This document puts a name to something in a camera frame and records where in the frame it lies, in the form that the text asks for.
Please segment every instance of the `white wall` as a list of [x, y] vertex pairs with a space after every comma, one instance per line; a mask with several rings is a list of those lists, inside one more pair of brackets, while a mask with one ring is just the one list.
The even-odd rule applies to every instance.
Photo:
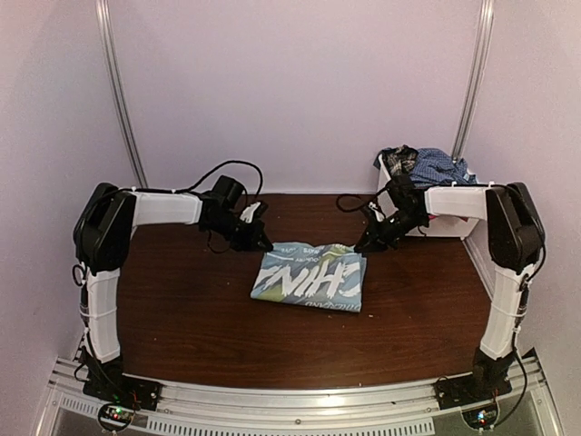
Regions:
[[[581, 406], [581, 4], [496, 2], [466, 157], [481, 179], [525, 182], [547, 231], [521, 349], [536, 346], [566, 427]], [[473, 242], [487, 257], [486, 228]]]
[[0, 6], [0, 433], [29, 434], [77, 345], [72, 230], [94, 186], [131, 183], [92, 0]]
[[[228, 158], [271, 192], [376, 188], [386, 146], [451, 151], [480, 0], [126, 0], [111, 16], [149, 182]], [[236, 172], [249, 189], [251, 172]]]

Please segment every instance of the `white bin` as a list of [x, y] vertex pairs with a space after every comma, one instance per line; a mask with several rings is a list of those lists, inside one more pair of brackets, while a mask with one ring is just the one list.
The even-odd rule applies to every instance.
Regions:
[[[391, 180], [389, 172], [383, 163], [383, 158], [379, 156], [379, 181], [378, 190], [382, 189], [387, 182]], [[381, 193], [378, 197], [378, 204], [381, 210], [390, 216], [396, 212], [396, 207], [393, 205], [388, 193]], [[438, 216], [429, 221], [429, 227], [420, 227], [421, 231], [432, 237], [440, 238], [460, 238], [464, 239], [472, 233], [474, 227], [478, 223], [476, 218], [462, 219], [457, 216]], [[407, 233], [408, 236], [423, 236], [418, 229], [413, 229]]]

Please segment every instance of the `wooden table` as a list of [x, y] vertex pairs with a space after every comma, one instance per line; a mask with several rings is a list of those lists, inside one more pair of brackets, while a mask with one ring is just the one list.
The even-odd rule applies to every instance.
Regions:
[[[274, 242], [354, 244], [333, 195], [264, 195]], [[331, 388], [471, 370], [489, 300], [460, 240], [408, 238], [368, 256], [359, 314], [251, 300], [261, 253], [213, 254], [196, 226], [140, 228], [123, 267], [127, 372], [241, 388]], [[216, 236], [216, 248], [225, 246]]]

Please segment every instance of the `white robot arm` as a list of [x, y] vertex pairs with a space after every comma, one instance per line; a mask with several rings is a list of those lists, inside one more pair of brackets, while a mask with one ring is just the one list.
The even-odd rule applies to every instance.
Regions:
[[[117, 339], [117, 284], [129, 253], [131, 238], [141, 225], [198, 224], [201, 230], [220, 233], [235, 251], [269, 251], [261, 215], [266, 203], [256, 202], [237, 214], [233, 208], [244, 187], [221, 176], [206, 193], [187, 190], [119, 189], [101, 183], [84, 208], [74, 228], [76, 257], [83, 276], [81, 316], [85, 324], [83, 362], [89, 369], [84, 391], [103, 400], [123, 403], [129, 391], [151, 398], [157, 386], [123, 376], [123, 361]], [[132, 399], [125, 401], [131, 404]], [[154, 409], [155, 401], [150, 401]]]
[[392, 178], [385, 189], [398, 210], [386, 217], [374, 202], [364, 207], [369, 223], [356, 251], [395, 248], [410, 230], [429, 226], [430, 215], [487, 221], [488, 249], [496, 265], [487, 329], [476, 350], [473, 373], [464, 381], [440, 381], [435, 388], [441, 408], [506, 393], [510, 390], [507, 370], [515, 360], [515, 339], [527, 311], [528, 284], [538, 271], [545, 245], [545, 232], [527, 188], [512, 183], [419, 189], [403, 174]]

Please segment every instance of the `crumpled clothing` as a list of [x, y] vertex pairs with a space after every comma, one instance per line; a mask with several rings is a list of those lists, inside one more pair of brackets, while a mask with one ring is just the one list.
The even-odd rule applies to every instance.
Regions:
[[[388, 167], [389, 175], [396, 176], [402, 173], [409, 174], [409, 178], [418, 188], [430, 187], [433, 185], [476, 184], [477, 177], [468, 173], [468, 163], [465, 159], [460, 159], [456, 163], [443, 151], [438, 148], [420, 148], [417, 150], [413, 168], [409, 169], [410, 151], [413, 148], [402, 145], [399, 148], [388, 148], [381, 152], [383, 161]], [[399, 156], [402, 156], [402, 163], [393, 163]]]
[[265, 253], [251, 298], [360, 312], [366, 259], [339, 243], [275, 243]]
[[402, 145], [398, 148], [390, 148], [381, 152], [383, 163], [386, 165], [391, 177], [396, 175], [409, 174], [416, 166], [418, 159], [418, 150]]

